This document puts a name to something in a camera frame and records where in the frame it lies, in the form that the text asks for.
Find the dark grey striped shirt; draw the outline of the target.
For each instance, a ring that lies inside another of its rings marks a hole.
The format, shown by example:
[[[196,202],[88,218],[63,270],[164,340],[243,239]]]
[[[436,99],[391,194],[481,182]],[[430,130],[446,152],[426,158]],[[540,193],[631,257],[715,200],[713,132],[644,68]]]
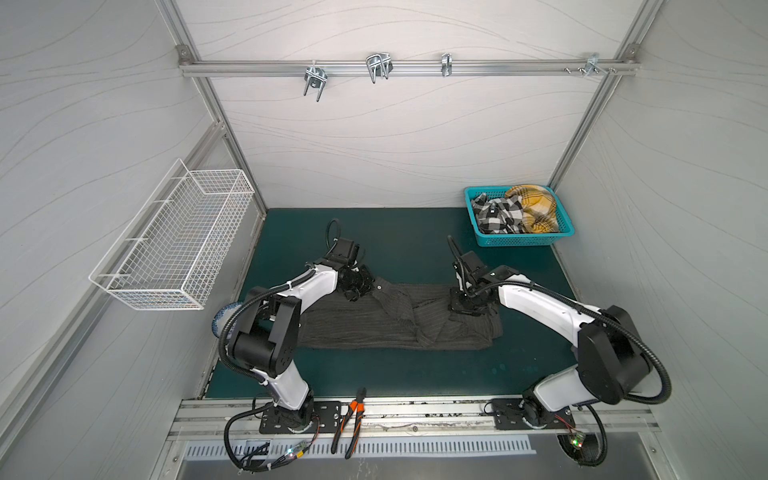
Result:
[[[479,316],[449,308],[450,287],[382,278],[352,301],[340,291],[301,314],[298,345],[314,349],[483,350],[503,335],[499,307]]]

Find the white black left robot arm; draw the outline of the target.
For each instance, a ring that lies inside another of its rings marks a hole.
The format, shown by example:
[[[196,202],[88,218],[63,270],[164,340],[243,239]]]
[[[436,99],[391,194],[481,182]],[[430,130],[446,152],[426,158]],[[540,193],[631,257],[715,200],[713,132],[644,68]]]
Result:
[[[294,362],[301,315],[334,292],[356,301],[371,291],[373,276],[358,261],[359,251],[358,243],[336,238],[304,273],[252,289],[244,302],[223,307],[212,322],[220,362],[257,380],[272,398],[266,414],[290,432],[305,431],[314,413],[312,390]]]

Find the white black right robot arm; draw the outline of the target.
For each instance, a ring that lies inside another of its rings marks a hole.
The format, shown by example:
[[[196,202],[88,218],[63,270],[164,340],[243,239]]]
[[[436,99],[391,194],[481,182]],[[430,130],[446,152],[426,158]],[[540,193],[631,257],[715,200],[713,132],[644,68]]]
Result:
[[[652,371],[653,364],[636,342],[631,317],[611,306],[584,305],[531,281],[507,266],[494,269],[473,252],[453,253],[459,286],[453,308],[476,313],[496,303],[536,320],[571,343],[575,364],[534,383],[518,409],[525,423],[543,429],[555,414],[571,406],[616,405]]]

